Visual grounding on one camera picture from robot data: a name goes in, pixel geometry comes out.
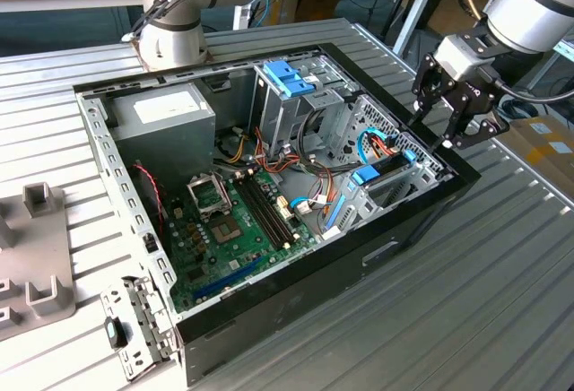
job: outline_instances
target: green circuit board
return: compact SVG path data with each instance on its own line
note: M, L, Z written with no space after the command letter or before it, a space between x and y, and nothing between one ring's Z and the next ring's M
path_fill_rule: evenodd
M269 175L261 171L254 180L278 211L275 202L281 194ZM244 282L317 243L303 223L289 220L286 222L288 229L299 237L289 248L274 246L236 190L234 182L225 180L223 185L233 207L230 214L213 215L209 222L199 220L196 206L186 190L164 202L170 216L167 220L169 234L166 234L164 242L170 244L170 262L178 277L171 289L171 297L178 312L217 296L225 288ZM209 189L205 190L205 195L211 195ZM205 200L206 203L214 201L212 198ZM168 204L181 209L178 219ZM231 239L224 242L217 241L218 238L229 237Z

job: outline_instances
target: ram slot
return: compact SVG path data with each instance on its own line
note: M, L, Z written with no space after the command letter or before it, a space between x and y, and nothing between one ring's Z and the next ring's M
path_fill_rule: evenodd
M276 248L280 249L285 243L293 243L295 241L293 235L281 221L277 211L268 203L255 181L242 180L236 184L236 189L257 223L259 223Z
M289 230L287 225L285 225L285 222L283 221L283 218L279 215L279 212L277 212L275 208L271 204L269 204L269 200L265 197L265 194L261 190L261 186L259 186L259 184L254 179L249 179L247 183L249 186L249 191L253 194L258 203L260 202L261 204L264 204L265 209L269 213L268 218L270 218L273 221L275 227L279 229L279 231L282 233L283 237L285 238L285 241L289 243L294 243L295 238L291 234L291 231Z

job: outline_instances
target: cardboard box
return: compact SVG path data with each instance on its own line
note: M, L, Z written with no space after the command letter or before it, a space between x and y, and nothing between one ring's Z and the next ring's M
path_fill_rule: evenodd
M510 122L500 140L564 195L574 199L574 134L553 117Z

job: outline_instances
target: yellow wire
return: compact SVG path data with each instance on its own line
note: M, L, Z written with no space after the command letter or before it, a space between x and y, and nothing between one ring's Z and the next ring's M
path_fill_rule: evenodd
M243 154L243 145L245 143L245 136L242 135L241 136L241 141L239 142L239 148L237 150L237 153L235 154L235 156L233 158L231 158L230 160L227 160L228 163L230 164L234 164L235 162L239 161L241 159L241 155Z

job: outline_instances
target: motherboard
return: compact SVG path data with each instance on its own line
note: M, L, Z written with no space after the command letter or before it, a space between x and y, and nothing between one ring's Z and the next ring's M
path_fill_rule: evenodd
M194 185L202 178L214 182ZM178 276L171 297L178 312L317 243L305 224L286 212L281 193L266 172L240 179L224 180L218 173L202 178L164 202L169 216L164 242L169 243L170 262ZM208 214L210 207L217 212Z

